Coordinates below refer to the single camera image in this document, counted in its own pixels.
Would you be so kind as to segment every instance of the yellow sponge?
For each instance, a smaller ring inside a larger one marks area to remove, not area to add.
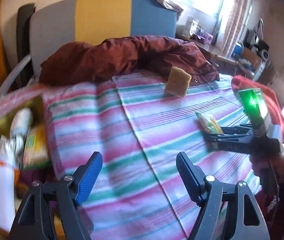
[[[174,94],[176,97],[184,97],[189,88],[191,75],[186,73],[183,69],[172,67],[168,82],[165,86],[165,91]]]

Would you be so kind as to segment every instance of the bed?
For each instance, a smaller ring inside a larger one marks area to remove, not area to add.
[[[94,225],[92,239],[186,239],[199,208],[178,175],[178,152],[223,182],[245,180],[254,193],[260,187],[248,157],[208,152],[196,122],[195,111],[213,114],[222,126],[248,122],[231,78],[221,74],[218,82],[190,87],[182,99],[167,94],[165,80],[147,71],[100,85],[37,84],[2,98],[0,116],[42,95],[59,179],[101,152],[102,171],[79,209],[84,224]]]
[[[48,146],[58,179],[72,174],[94,151],[102,154],[101,173],[89,199],[79,208],[87,229],[94,227],[92,239],[186,239],[199,208],[191,202],[178,175],[175,158],[180,151],[223,182],[245,180],[253,193],[260,188],[248,157],[209,152],[196,122],[195,111],[213,114],[222,126],[248,122],[232,92],[231,76],[220,74],[218,82],[192,86],[184,98],[166,93],[166,80],[145,70],[114,76],[99,85],[85,82],[50,88],[33,83],[6,95],[31,58],[36,79],[40,63],[68,42],[96,45],[108,37],[130,35],[174,38],[175,12],[154,0],[116,2],[125,5],[117,11],[120,17],[116,14],[114,18],[113,0],[101,0],[101,4],[97,0],[66,0],[37,11],[30,20],[30,55],[0,89],[0,117],[42,96]],[[99,11],[92,18],[91,4],[109,14]],[[105,24],[106,15],[112,26]],[[105,32],[97,35],[92,30],[100,24]],[[79,31],[79,26],[86,31]]]

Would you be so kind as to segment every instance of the hand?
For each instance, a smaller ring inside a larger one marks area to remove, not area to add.
[[[272,158],[269,158],[269,161],[273,168],[278,173],[278,183],[284,182],[284,153],[275,155]],[[269,168],[268,160],[263,159],[258,156],[250,156],[250,162],[252,163],[252,169],[256,176],[261,175],[261,169]]]

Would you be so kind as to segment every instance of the pink and green striped fabric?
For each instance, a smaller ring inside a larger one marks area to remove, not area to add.
[[[176,169],[178,152],[186,152],[220,181],[245,180],[254,193],[260,187],[248,157],[208,152],[196,122],[195,111],[213,114],[221,126],[248,122],[231,78],[220,74],[219,82],[190,87],[184,98],[166,93],[165,80],[146,71],[116,76],[98,86],[37,85],[2,99],[0,116],[42,94],[58,178],[73,173],[94,151],[103,155],[101,173],[79,210],[86,225],[94,224],[92,239],[181,240],[189,235],[199,208]]]

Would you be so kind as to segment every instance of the blue gripper pad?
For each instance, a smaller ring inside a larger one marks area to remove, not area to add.
[[[75,201],[81,205],[86,201],[102,169],[103,159],[99,152],[94,152],[89,161],[74,172],[74,183],[77,184]]]
[[[203,206],[206,200],[204,172],[199,166],[193,165],[185,152],[177,155],[176,165],[190,199],[199,207]]]

